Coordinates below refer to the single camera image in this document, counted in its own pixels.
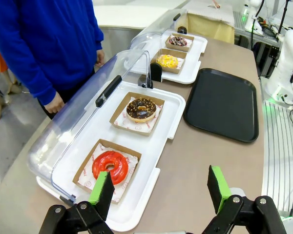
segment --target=black pants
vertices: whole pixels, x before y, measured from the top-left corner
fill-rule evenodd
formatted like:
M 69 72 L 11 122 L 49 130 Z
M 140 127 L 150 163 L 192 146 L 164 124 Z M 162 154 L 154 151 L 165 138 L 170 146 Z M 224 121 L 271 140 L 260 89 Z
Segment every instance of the black pants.
M 90 77 L 92 77 L 94 74 L 94 69 L 92 70 L 91 74 L 89 76 L 86 77 L 86 79 L 84 79 L 83 81 L 79 82 L 77 85 L 75 85 L 75 87 L 68 89 L 68 90 L 57 90 L 57 92 L 59 93 L 59 95 L 61 96 L 62 100 L 64 103 L 67 103 L 74 95 L 75 93 L 77 93 L 77 91 L 90 79 Z M 38 100 L 40 106 L 42 107 L 43 111 L 49 116 L 50 119 L 53 119 L 54 116 L 56 115 L 56 113 L 49 113 L 44 105 L 42 105 L 40 103 L 40 101 Z

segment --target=brown tabletop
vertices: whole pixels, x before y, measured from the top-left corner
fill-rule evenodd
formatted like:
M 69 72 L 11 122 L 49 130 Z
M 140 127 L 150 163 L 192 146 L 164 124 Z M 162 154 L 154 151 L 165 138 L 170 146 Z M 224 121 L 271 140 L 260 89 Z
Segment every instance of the brown tabletop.
M 242 188 L 248 198 L 261 195 L 264 160 L 261 92 L 255 60 L 250 50 L 208 39 L 201 68 L 213 68 L 252 82 L 257 89 L 259 137 L 251 144 L 240 143 L 188 126 L 183 118 L 174 140 L 168 140 L 160 157 L 161 169 L 153 193 L 135 232 L 186 230 L 202 233 L 214 217 L 207 188 L 209 165 L 221 167 L 230 187 Z M 191 85 L 165 81 L 159 89 L 182 95 L 186 100 Z M 21 152 L 0 186 L 0 233 L 38 233 L 48 208 L 59 204 L 41 189 L 26 166 L 28 147 Z M 244 233 L 241 228 L 232 233 Z

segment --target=person's arm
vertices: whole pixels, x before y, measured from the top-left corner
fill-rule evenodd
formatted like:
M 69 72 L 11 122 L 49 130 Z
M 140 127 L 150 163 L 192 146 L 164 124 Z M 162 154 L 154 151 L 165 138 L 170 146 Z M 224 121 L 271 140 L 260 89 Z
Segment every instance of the person's arm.
M 14 0 L 0 0 L 0 52 L 10 70 L 30 93 L 38 98 L 42 105 L 50 104 L 56 96 L 56 90 L 21 38 L 19 17 Z
M 97 19 L 94 16 L 92 0 L 84 0 L 84 1 L 85 1 L 85 5 L 86 5 L 86 10 L 87 10 L 89 22 L 92 25 L 92 27 L 94 28 L 94 36 L 96 38 L 97 50 L 102 50 L 101 41 L 103 41 L 104 36 L 103 36 L 103 32 L 101 31 L 101 29 L 98 26 Z

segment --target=blue sweatshirt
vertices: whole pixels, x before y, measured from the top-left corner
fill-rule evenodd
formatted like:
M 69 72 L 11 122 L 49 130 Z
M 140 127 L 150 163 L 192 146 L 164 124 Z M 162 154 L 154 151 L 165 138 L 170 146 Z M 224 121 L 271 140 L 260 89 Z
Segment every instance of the blue sweatshirt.
M 91 74 L 102 40 L 91 0 L 0 0 L 0 52 L 43 105 Z

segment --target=person's hand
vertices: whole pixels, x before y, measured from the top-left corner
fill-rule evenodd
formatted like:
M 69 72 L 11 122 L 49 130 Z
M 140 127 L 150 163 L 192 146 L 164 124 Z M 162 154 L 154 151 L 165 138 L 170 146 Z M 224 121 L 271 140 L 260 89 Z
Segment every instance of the person's hand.
M 104 65 L 104 52 L 103 50 L 97 50 L 96 66 L 101 67 L 102 65 Z
M 57 113 L 64 107 L 64 102 L 59 93 L 56 92 L 53 100 L 44 107 L 49 113 Z

